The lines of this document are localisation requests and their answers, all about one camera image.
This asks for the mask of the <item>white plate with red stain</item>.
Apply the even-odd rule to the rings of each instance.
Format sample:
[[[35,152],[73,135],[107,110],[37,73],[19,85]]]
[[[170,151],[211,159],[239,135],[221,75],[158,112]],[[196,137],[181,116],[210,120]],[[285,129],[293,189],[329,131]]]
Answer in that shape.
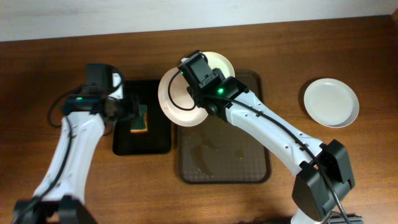
[[[197,106],[190,111],[180,110],[172,104],[169,98],[169,82],[177,72],[177,67],[171,68],[160,80],[158,87],[158,99],[160,107],[166,117],[171,120],[171,122],[184,127],[196,126],[207,118],[208,113],[206,110],[203,108],[198,108]],[[170,86],[170,95],[177,106],[190,109],[193,107],[194,101],[188,93],[187,87],[187,81],[181,74],[178,74]]]

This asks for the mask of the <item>green and yellow sponge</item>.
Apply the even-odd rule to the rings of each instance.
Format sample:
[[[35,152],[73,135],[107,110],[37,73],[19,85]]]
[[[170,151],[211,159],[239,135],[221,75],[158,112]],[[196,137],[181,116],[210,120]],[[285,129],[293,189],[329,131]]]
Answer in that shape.
[[[147,105],[139,105],[139,113],[132,120],[130,132],[133,134],[147,133]]]

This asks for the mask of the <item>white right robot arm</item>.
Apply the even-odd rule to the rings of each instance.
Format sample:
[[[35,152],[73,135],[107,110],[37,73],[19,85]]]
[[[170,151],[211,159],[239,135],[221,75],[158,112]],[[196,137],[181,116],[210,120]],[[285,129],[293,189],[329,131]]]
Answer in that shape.
[[[347,148],[301,132],[267,108],[249,88],[229,77],[207,91],[187,87],[195,104],[259,141],[295,177],[298,207],[291,223],[362,223],[341,202],[355,181]]]

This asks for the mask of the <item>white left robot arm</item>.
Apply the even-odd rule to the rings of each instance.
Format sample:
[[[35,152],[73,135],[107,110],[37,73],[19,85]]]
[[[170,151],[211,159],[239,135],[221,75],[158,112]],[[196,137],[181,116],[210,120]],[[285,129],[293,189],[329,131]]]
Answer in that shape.
[[[14,223],[95,223],[85,207],[85,185],[106,124],[139,116],[139,98],[105,94],[70,95],[62,106],[62,130],[50,167],[30,200],[18,200]]]

